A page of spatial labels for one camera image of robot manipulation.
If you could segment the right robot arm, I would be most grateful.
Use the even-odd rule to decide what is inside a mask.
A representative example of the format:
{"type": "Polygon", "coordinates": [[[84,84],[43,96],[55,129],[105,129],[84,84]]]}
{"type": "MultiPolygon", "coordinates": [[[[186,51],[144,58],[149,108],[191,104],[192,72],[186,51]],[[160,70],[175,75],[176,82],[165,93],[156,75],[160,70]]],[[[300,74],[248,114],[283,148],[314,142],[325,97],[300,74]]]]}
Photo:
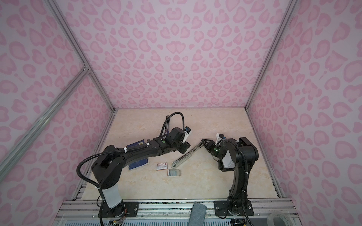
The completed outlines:
{"type": "Polygon", "coordinates": [[[206,150],[217,160],[222,172],[233,171],[233,184],[227,197],[229,211],[241,213],[248,209],[248,181],[250,172],[259,158],[255,145],[246,137],[228,138],[215,142],[202,139],[206,150]]]}

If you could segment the staple tray with staples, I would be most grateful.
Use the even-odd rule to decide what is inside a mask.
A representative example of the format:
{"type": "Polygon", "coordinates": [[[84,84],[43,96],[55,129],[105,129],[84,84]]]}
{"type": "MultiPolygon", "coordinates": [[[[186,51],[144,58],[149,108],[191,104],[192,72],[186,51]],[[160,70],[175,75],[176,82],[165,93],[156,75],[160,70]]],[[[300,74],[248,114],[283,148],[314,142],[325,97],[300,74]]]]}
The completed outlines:
{"type": "Polygon", "coordinates": [[[180,177],[181,174],[181,171],[177,169],[169,169],[167,172],[168,177],[180,177]]]}

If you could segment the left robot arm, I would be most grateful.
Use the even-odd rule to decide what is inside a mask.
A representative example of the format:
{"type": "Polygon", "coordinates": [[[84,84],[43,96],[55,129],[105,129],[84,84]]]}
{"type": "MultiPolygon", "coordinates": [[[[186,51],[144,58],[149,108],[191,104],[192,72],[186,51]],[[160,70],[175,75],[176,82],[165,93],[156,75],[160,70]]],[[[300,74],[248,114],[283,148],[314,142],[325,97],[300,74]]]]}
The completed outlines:
{"type": "Polygon", "coordinates": [[[175,127],[167,135],[154,138],[145,144],[116,148],[111,145],[101,153],[91,167],[97,187],[105,204],[113,209],[123,201],[118,191],[118,181],[124,167],[150,157],[158,157],[178,151],[182,154],[190,148],[186,141],[191,129],[175,127]]]}

